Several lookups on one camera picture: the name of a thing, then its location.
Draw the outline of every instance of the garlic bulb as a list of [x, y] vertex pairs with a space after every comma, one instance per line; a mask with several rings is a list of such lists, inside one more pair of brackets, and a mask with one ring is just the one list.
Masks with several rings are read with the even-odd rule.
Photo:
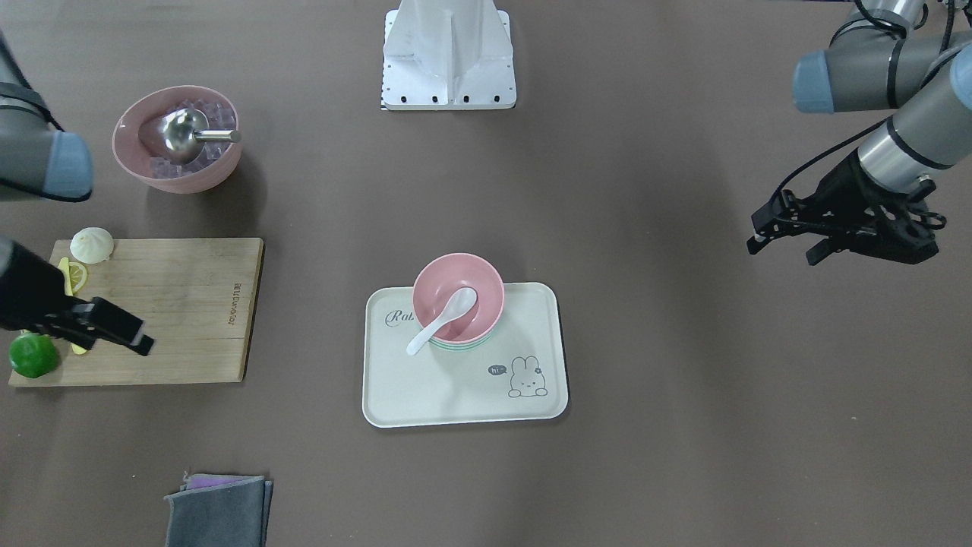
[[71, 254], [85, 264], [108, 260], [114, 250], [112, 235], [104, 228], [85, 228], [71, 239]]

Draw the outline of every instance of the pink bowl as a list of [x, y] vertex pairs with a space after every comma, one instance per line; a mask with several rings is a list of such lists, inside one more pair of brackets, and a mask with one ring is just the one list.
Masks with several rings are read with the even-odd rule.
[[131, 105], [121, 115], [115, 125], [115, 133], [112, 135], [112, 151], [115, 152], [115, 159], [124, 170], [149, 186], [173, 194], [195, 194], [217, 186], [236, 169], [243, 151], [239, 143], [232, 143], [215, 162], [195, 173], [178, 178], [154, 178], [149, 163], [152, 156], [138, 139], [138, 128], [147, 121], [164, 115], [186, 99], [219, 101], [229, 106], [236, 116], [236, 128], [240, 128], [239, 111], [218, 91], [200, 86], [176, 86], [156, 91]]
[[463, 287], [475, 289], [476, 304], [466, 315], [435, 333], [436, 339], [447, 344], [468, 344], [489, 334], [503, 313], [503, 280], [493, 265], [468, 253], [438, 257], [415, 279], [412, 307], [423, 328], [438, 317], [449, 297]]

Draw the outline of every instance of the blue gray towel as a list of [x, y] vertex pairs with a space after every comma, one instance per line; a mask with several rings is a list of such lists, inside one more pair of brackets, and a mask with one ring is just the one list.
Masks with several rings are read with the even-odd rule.
[[165, 547], [263, 547], [273, 483], [263, 477], [197, 473], [167, 495]]

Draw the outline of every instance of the lemon slice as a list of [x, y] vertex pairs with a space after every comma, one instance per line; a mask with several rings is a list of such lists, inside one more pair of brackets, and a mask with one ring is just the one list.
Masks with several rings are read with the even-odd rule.
[[78, 262], [69, 262], [67, 268], [68, 276], [71, 278], [71, 292], [78, 294], [78, 291], [87, 283], [87, 268]]

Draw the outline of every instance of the gray table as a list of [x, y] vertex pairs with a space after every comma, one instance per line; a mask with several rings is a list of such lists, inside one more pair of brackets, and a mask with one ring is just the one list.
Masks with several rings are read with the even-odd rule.
[[[160, 545], [184, 470], [276, 481], [274, 547], [968, 541], [972, 162], [932, 197], [953, 222], [925, 264], [744, 246], [783, 176], [883, 115], [790, 104], [848, 5], [504, 0], [517, 107], [431, 114], [378, 109], [396, 6], [0, 0], [97, 172], [85, 203], [0, 203], [0, 233], [41, 254], [90, 225], [266, 241], [243, 383], [0, 388], [0, 543]], [[924, 32], [943, 20], [933, 5]], [[110, 147], [126, 107], [183, 83], [246, 130], [236, 173], [197, 196]], [[456, 250], [556, 291], [559, 419], [363, 418], [366, 298]]]

